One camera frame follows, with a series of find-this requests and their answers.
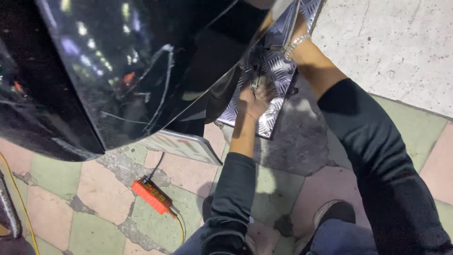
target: license plate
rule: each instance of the license plate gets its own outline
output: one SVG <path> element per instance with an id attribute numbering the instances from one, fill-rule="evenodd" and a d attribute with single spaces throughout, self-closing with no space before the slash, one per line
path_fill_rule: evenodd
<path id="1" fill-rule="evenodd" d="M 152 151 L 171 153 L 208 164 L 222 165 L 209 141 L 203 137 L 163 129 L 138 141 L 138 143 Z"/>

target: cracked floor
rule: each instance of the cracked floor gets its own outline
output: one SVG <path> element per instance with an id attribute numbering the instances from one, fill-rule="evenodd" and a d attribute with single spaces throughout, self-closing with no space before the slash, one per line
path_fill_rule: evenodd
<path id="1" fill-rule="evenodd" d="M 353 204 L 357 223 L 370 227 L 346 154 L 316 103 L 299 82 L 284 105 L 273 141 L 256 139 L 257 186 L 249 235 L 260 255 L 289 255 L 297 237 L 310 233 L 315 211 L 332 199 Z M 453 237 L 453 123 L 375 98 L 401 132 L 407 151 L 431 190 L 441 222 Z M 232 128 L 206 126 L 205 137 L 224 159 Z M 131 190 L 160 152 L 131 144 L 83 163 L 62 162 L 5 140 L 0 151 L 14 172 L 41 254 L 162 255 L 179 245 L 177 221 L 157 214 Z M 155 182 L 173 199 L 187 235 L 202 224 L 201 204 L 215 191 L 222 167 L 167 154 Z M 14 203 L 18 197 L 10 187 Z M 19 217 L 25 223 L 21 210 Z M 24 236 L 31 240 L 28 227 Z"/>

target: wire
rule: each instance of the wire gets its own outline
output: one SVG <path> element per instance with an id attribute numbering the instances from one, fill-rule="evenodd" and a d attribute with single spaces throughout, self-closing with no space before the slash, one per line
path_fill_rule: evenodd
<path id="1" fill-rule="evenodd" d="M 184 241 L 185 241 L 185 240 L 184 240 L 185 236 L 184 236 L 184 229 L 183 229 L 183 225 L 182 225 L 182 223 L 181 223 L 181 220 L 179 219 L 179 217 L 178 217 L 178 216 L 176 216 L 176 219 L 178 220 L 178 222 L 179 222 L 179 226 L 181 227 L 181 234 L 183 235 L 183 241 L 181 242 L 181 245 L 183 245 L 183 243 L 184 243 Z"/>
<path id="2" fill-rule="evenodd" d="M 0 157 L 3 159 L 3 162 L 5 163 L 5 166 L 6 166 L 6 169 L 8 170 L 8 173 L 9 173 L 9 176 L 11 178 L 11 181 L 13 182 L 14 188 L 16 189 L 17 195 L 19 195 L 20 203 L 22 204 L 22 208 L 24 209 L 25 216 L 27 217 L 27 223 L 28 223 L 29 228 L 30 228 L 31 237 L 33 239 L 33 245 L 34 245 L 34 250 L 36 252 L 36 255 L 40 255 L 39 254 L 39 250 L 38 250 L 38 244 L 36 243 L 36 238 L 34 236 L 33 228 L 31 227 L 30 218 L 28 217 L 27 209 L 25 208 L 24 201 L 22 200 L 22 196 L 20 195 L 19 189 L 17 188 L 16 182 L 14 181 L 13 174 L 11 173 L 10 166 L 8 165 L 8 162 L 6 161 L 6 158 L 3 156 L 3 153 L 1 153 L 1 152 L 0 152 Z"/>
<path id="3" fill-rule="evenodd" d="M 164 159 L 164 156 L 165 156 L 165 153 L 162 152 L 162 156 L 160 156 L 159 162 L 157 162 L 157 165 L 154 167 L 153 171 L 151 172 L 151 174 L 149 176 L 152 177 L 154 175 L 154 172 L 156 171 L 157 167 L 160 165 L 160 163 Z"/>

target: orange power strip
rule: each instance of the orange power strip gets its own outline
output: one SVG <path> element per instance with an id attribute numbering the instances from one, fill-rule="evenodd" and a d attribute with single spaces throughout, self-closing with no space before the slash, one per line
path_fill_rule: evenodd
<path id="1" fill-rule="evenodd" d="M 177 217 L 177 214 L 170 209 L 173 202 L 166 197 L 163 192 L 155 186 L 150 180 L 151 176 L 141 178 L 132 184 L 132 191 L 135 192 L 139 197 L 145 200 L 150 206 L 152 206 L 159 214 L 168 213 L 173 218 Z"/>

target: tiled floor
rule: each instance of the tiled floor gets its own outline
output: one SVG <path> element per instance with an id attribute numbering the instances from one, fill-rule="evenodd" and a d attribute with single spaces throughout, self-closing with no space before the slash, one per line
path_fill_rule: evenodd
<path id="1" fill-rule="evenodd" d="M 433 194 L 440 220 L 453 237 L 453 168 L 449 164 L 453 156 L 453 123 L 386 99 L 375 99 L 400 130 L 416 170 Z M 316 210 L 332 199 L 349 201 L 356 210 L 357 223 L 370 227 L 341 144 L 330 131 L 322 136 L 327 144 L 320 144 L 326 144 L 328 149 L 328 155 L 323 157 L 329 163 L 311 176 L 257 167 L 252 208 L 255 222 L 249 226 L 249 235 L 260 255 L 292 254 L 296 239 L 313 230 L 311 222 Z M 210 124 L 205 137 L 223 160 L 229 146 L 221 130 Z M 41 254 L 163 255 L 179 247 L 181 232 L 177 221 L 156 213 L 134 195 L 129 184 L 124 184 L 130 180 L 119 177 L 104 164 L 61 162 L 5 140 L 0 140 L 0 151 L 15 174 Z M 147 168 L 153 168 L 161 155 L 139 144 L 121 151 L 131 162 Z M 200 226 L 203 198 L 214 192 L 222 168 L 166 155 L 159 169 L 171 181 L 161 189 L 173 199 L 190 236 Z M 30 242 L 19 198 L 5 177 L 26 229 L 24 237 Z M 291 223 L 292 228 L 285 228 Z"/>

